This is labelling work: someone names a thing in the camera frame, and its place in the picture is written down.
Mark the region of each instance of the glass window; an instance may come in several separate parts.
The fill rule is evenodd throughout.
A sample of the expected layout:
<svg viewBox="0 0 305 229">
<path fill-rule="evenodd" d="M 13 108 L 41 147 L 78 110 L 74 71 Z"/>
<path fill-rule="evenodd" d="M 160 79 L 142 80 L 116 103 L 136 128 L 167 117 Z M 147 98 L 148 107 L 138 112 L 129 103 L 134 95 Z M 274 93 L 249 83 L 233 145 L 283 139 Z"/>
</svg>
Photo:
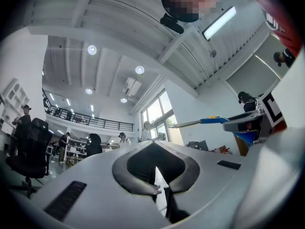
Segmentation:
<svg viewBox="0 0 305 229">
<path fill-rule="evenodd" d="M 169 117 L 166 120 L 166 122 L 167 122 L 168 126 L 172 126 L 174 124 L 177 124 L 177 120 L 176 120 L 175 115 L 172 115 L 171 117 Z M 167 130 L 168 130 L 168 135 L 170 136 L 170 141 L 172 143 L 184 146 L 182 136 L 181 136 L 181 133 L 180 133 L 180 129 L 168 128 Z"/>
<path fill-rule="evenodd" d="M 152 135 L 152 139 L 157 137 L 157 129 L 156 128 L 151 129 L 151 135 Z"/>
<path fill-rule="evenodd" d="M 152 123 L 156 119 L 162 116 L 162 111 L 159 103 L 159 99 L 157 99 L 148 109 L 148 118 L 149 122 Z"/>
<path fill-rule="evenodd" d="M 172 109 L 172 105 L 171 105 L 171 102 L 168 98 L 167 92 L 163 93 L 160 96 L 160 100 L 161 100 L 161 104 L 162 104 L 162 108 L 163 108 L 164 113 L 169 112 Z"/>
<path fill-rule="evenodd" d="M 164 123 L 162 123 L 161 125 L 158 126 L 158 134 L 159 133 L 161 133 L 163 136 L 165 136 L 166 141 L 167 141 L 167 136 L 166 136 L 166 130 L 165 130 Z"/>
<path fill-rule="evenodd" d="M 147 121 L 147 112 L 143 112 L 143 123 Z"/>
</svg>

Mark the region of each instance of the air conditioner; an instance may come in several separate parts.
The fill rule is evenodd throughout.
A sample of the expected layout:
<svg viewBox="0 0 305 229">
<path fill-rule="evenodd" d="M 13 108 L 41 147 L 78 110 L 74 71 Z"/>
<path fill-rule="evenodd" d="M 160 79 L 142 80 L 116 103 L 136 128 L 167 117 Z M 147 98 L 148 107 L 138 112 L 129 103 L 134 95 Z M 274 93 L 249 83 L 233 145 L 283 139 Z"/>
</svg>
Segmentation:
<svg viewBox="0 0 305 229">
<path fill-rule="evenodd" d="M 136 81 L 135 79 L 128 77 L 126 84 L 123 88 L 123 92 L 127 96 L 135 96 L 140 89 L 142 83 Z"/>
</svg>

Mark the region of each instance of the black railing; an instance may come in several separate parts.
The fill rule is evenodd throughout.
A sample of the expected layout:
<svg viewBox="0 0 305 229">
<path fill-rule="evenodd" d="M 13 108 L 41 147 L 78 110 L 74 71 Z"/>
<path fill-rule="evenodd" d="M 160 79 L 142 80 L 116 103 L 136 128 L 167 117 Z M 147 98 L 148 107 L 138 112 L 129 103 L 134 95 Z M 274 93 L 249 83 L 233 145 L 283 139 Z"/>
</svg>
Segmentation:
<svg viewBox="0 0 305 229">
<path fill-rule="evenodd" d="M 69 110 L 57 108 L 53 105 L 49 106 L 48 110 L 46 110 L 46 113 L 64 120 L 73 121 L 83 125 L 89 125 L 89 126 L 118 130 L 118 131 L 128 131 L 128 132 L 133 131 L 133 124 L 131 123 L 105 120 L 80 113 L 73 114 Z"/>
</svg>

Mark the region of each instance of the black office chair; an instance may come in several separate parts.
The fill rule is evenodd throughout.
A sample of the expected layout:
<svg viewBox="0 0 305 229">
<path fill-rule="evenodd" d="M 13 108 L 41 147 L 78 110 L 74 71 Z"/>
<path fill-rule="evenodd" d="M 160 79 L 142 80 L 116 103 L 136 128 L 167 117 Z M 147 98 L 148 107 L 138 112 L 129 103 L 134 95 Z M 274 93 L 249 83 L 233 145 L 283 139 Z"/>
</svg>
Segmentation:
<svg viewBox="0 0 305 229">
<path fill-rule="evenodd" d="M 39 189 L 39 187 L 32 186 L 31 178 L 38 179 L 49 175 L 51 154 L 46 150 L 52 134 L 48 131 L 48 127 L 48 123 L 35 118 L 29 126 L 24 145 L 25 156 L 10 156 L 6 158 L 6 163 L 12 170 L 26 177 L 25 182 L 22 182 L 22 186 L 9 186 L 10 189 L 27 191 L 28 198 Z"/>
<path fill-rule="evenodd" d="M 91 143 L 85 146 L 86 151 L 87 151 L 87 157 L 89 157 L 91 155 L 100 154 L 103 152 L 103 149 L 101 146 L 102 140 L 99 137 L 99 135 L 90 134 L 89 140 L 91 140 Z"/>
</svg>

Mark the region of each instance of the blue object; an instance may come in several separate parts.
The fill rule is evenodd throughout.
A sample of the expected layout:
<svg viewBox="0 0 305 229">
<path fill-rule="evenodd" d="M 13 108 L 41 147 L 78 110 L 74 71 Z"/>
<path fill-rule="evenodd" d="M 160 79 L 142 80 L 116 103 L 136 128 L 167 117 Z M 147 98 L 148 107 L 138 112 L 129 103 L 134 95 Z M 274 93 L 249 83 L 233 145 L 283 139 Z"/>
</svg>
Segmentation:
<svg viewBox="0 0 305 229">
<path fill-rule="evenodd" d="M 222 117 L 217 117 L 217 118 L 205 118 L 205 119 L 201 119 L 201 124 L 216 124 L 216 123 L 225 123 L 227 121 L 229 121 L 226 118 L 222 118 Z M 249 132 L 249 133 L 233 133 L 235 136 L 237 136 L 238 138 L 244 140 L 247 144 L 251 144 L 253 143 L 254 139 L 255 139 L 255 133 L 254 132 Z"/>
</svg>

